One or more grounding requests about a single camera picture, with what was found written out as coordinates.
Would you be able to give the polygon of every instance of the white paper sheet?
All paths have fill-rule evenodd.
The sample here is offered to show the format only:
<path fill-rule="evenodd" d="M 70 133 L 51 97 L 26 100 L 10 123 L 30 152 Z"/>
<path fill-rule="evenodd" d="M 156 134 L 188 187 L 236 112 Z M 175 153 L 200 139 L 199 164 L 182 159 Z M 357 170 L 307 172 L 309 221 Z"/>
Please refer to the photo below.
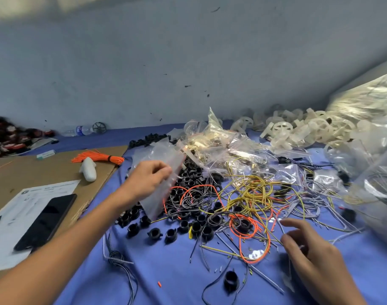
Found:
<path fill-rule="evenodd" d="M 31 250 L 15 252 L 14 246 L 55 197 L 70 195 L 80 180 L 25 188 L 0 210 L 0 270 L 12 268 Z"/>

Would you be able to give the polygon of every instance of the table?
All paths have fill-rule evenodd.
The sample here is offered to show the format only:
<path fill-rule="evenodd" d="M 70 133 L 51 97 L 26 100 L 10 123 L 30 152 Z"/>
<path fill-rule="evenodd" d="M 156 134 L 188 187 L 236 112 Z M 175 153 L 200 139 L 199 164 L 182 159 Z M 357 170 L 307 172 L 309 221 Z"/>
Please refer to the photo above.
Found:
<path fill-rule="evenodd" d="M 85 137 L 60 138 L 60 142 L 54 145 L 43 146 L 29 154 L 39 154 L 54 149 L 57 152 L 93 149 L 107 146 L 119 146 L 128 144 L 130 140 L 143 138 L 149 133 L 167 133 L 172 128 L 181 128 L 183 124 L 171 124 L 146 128 L 130 128 L 120 130 L 109 130 L 103 135 L 90 135 Z M 259 133 L 249 131 L 249 137 L 258 141 Z M 138 152 L 139 148 L 129 150 L 125 156 L 131 156 Z M 312 153 L 313 162 L 319 164 L 324 158 L 322 148 L 309 149 Z M 96 195 L 87 212 L 96 207 L 111 192 L 124 182 L 130 161 L 117 170 L 110 180 Z M 321 220 L 332 225 L 339 226 L 331 215 L 323 212 Z M 219 276 L 219 269 L 228 263 L 226 256 L 219 253 L 206 251 L 206 259 L 211 267 L 208 272 L 204 265 L 200 249 L 197 247 L 192 263 L 189 263 L 194 240 L 189 240 L 187 235 L 178 235 L 176 242 L 165 245 L 163 239 L 155 245 L 147 244 L 147 232 L 149 229 L 158 227 L 164 234 L 167 229 L 176 228 L 176 222 L 163 220 L 153 223 L 149 228 L 142 229 L 132 239 L 126 239 L 127 229 L 115 226 L 113 229 L 112 246 L 122 252 L 126 259 L 134 261 L 131 270 L 139 281 L 139 290 L 135 304 L 162 304 L 162 305 L 190 305 L 203 304 L 201 294 L 203 288 Z M 316 228 L 320 235 L 326 240 L 333 239 L 342 232 Z M 281 236 L 278 228 L 274 233 Z M 209 246 L 229 251 L 226 246 L 216 237 L 209 242 Z M 109 265 L 102 256 L 103 238 L 96 244 L 89 256 L 79 267 L 64 291 L 56 300 L 55 305 L 119 305 L 126 304 L 130 296 L 128 280 L 125 274 Z M 256 240 L 246 241 L 246 246 L 252 249 L 262 248 L 262 243 Z M 346 261 L 349 271 L 362 291 L 369 304 L 387 304 L 387 245 L 378 240 L 372 231 L 350 236 L 343 241 L 337 242 Z M 246 267 L 243 262 L 233 259 L 229 269 L 233 269 L 239 276 L 240 283 L 244 278 Z M 236 304 L 255 304 L 273 302 L 277 305 L 283 304 L 315 304 L 313 299 L 298 281 L 294 280 L 295 293 L 291 292 L 282 282 L 280 272 L 288 273 L 288 256 L 280 246 L 279 252 L 272 247 L 271 253 L 257 264 L 257 268 L 276 282 L 284 291 L 279 293 L 264 279 L 253 272 L 248 276 L 245 287 L 237 297 Z M 206 300 L 211 304 L 230 304 L 234 295 L 228 296 L 223 290 L 223 282 L 206 291 Z"/>

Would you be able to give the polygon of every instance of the wall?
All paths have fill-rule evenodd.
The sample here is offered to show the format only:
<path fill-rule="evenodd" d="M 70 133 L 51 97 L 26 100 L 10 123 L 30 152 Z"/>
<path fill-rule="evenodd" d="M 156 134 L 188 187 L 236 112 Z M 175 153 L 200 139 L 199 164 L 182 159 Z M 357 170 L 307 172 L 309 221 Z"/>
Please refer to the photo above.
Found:
<path fill-rule="evenodd" d="M 387 59 L 387 0 L 33 1 L 0 5 L 0 115 L 28 127 L 322 108 Z"/>

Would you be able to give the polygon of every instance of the black smartphone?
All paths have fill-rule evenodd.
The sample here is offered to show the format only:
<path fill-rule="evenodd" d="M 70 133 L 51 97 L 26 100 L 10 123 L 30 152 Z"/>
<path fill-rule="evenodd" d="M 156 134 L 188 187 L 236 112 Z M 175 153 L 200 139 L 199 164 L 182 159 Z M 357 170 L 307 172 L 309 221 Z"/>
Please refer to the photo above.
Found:
<path fill-rule="evenodd" d="M 54 236 L 65 215 L 74 204 L 76 197 L 77 194 L 71 194 L 52 198 L 14 246 L 14 250 L 37 249 L 45 245 Z"/>

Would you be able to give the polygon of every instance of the hand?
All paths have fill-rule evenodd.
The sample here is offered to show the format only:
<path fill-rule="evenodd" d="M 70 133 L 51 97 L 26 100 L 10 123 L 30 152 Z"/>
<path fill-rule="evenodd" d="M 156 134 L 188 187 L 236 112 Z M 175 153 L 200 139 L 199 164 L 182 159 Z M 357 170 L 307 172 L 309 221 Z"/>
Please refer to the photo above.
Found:
<path fill-rule="evenodd" d="M 171 173 L 172 168 L 162 161 L 142 161 L 113 194 L 124 210 L 151 195 Z"/>
<path fill-rule="evenodd" d="M 367 304 L 335 246 L 304 220 L 286 218 L 281 224 L 297 228 L 284 234 L 281 242 L 305 287 L 319 304 Z"/>

